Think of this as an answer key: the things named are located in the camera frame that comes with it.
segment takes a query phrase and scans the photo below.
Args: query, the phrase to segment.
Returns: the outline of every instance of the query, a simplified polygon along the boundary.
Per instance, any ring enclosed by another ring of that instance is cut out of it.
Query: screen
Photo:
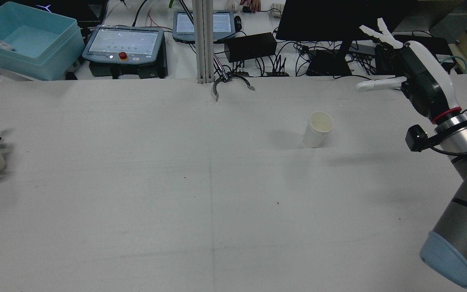
[[[382,17],[389,31],[417,0],[287,0],[276,39],[286,41],[358,41],[369,39],[359,27],[375,31]]]
[[[214,32],[231,32],[231,22],[229,13],[213,14]],[[185,13],[178,13],[176,32],[194,32],[194,25]]]
[[[157,33],[99,29],[90,52],[126,52],[128,54],[152,55]]]

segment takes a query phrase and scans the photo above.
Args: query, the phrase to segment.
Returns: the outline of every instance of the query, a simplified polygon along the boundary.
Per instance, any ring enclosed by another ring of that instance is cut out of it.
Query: blue cable
[[[460,56],[449,56],[449,57],[446,57],[444,58],[442,61],[441,61],[441,65],[446,62],[448,59],[451,59],[451,58],[457,58],[457,59],[460,59],[462,60],[462,62],[464,62],[464,74],[467,73],[467,62],[464,58],[460,57]]]

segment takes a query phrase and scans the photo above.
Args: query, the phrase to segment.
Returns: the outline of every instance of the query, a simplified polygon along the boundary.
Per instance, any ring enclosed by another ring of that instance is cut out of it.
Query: light blue joint cap
[[[441,235],[430,231],[419,255],[437,273],[467,289],[467,260]]]

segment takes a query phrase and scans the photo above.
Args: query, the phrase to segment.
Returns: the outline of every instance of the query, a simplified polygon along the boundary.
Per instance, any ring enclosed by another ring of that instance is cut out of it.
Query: person's hand
[[[241,0],[240,5],[247,4],[247,6],[252,8],[252,12],[261,11],[261,0]]]

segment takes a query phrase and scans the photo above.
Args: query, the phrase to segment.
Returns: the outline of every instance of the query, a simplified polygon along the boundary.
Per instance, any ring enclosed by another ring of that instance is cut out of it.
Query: black monitor
[[[330,75],[350,75],[345,55],[352,41],[370,39],[359,27],[379,31],[382,17],[393,31],[417,0],[287,0],[276,33],[283,41],[342,41],[335,51],[323,56],[319,65]]]

